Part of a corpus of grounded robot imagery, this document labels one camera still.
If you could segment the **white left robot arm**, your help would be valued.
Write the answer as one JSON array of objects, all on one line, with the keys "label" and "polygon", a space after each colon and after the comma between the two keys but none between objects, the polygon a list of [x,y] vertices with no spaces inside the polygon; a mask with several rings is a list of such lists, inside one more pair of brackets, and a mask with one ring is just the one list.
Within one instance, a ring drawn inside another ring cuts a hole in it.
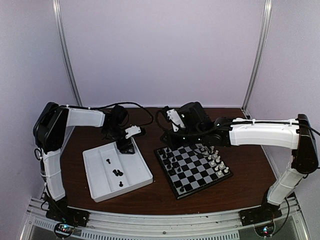
[{"label": "white left robot arm", "polygon": [[59,105],[48,102],[33,127],[33,136],[37,148],[34,151],[40,161],[41,174],[45,182],[49,210],[61,222],[72,218],[68,207],[61,174],[61,148],[67,127],[96,127],[115,141],[122,154],[132,155],[135,149],[129,129],[121,127],[129,115],[120,104],[115,104],[110,111],[98,108]]}]

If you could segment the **black king piece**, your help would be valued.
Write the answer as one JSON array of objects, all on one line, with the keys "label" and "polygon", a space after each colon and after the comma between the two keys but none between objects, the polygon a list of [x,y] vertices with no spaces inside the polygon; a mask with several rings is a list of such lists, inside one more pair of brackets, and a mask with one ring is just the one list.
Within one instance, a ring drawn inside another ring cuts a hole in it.
[{"label": "black king piece", "polygon": [[171,170],[169,171],[169,174],[170,174],[170,176],[175,175],[175,174],[176,174],[175,169],[174,169],[174,168],[173,168],[173,169],[171,169]]}]

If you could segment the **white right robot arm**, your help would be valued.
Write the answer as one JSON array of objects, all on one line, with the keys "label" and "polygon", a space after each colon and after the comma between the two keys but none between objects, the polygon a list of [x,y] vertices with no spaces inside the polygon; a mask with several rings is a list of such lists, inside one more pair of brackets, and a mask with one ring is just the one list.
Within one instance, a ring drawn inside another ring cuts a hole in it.
[{"label": "white right robot arm", "polygon": [[286,152],[288,162],[278,172],[276,181],[266,190],[256,210],[259,220],[268,220],[302,179],[319,168],[315,130],[306,114],[285,120],[247,119],[221,116],[212,120],[198,102],[179,109],[165,106],[155,114],[163,131],[161,141],[172,149],[189,144],[220,147],[261,146],[269,160],[271,151]]}]

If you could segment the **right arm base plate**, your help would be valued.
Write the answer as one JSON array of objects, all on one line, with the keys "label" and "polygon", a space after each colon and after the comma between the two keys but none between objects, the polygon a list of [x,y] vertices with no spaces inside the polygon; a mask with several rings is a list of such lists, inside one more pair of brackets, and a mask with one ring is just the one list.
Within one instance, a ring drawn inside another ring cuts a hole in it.
[{"label": "right arm base plate", "polygon": [[261,206],[241,210],[239,217],[242,226],[255,225],[263,222],[271,221],[281,217],[283,214],[279,209],[263,208]]}]

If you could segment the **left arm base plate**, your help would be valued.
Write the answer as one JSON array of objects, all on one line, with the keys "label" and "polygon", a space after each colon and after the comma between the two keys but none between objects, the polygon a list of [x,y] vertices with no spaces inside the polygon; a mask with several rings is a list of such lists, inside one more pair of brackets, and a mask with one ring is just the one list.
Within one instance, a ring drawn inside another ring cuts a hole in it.
[{"label": "left arm base plate", "polygon": [[57,222],[66,223],[74,227],[86,227],[90,213],[85,210],[67,208],[67,213],[59,210],[49,209],[45,217]]}]

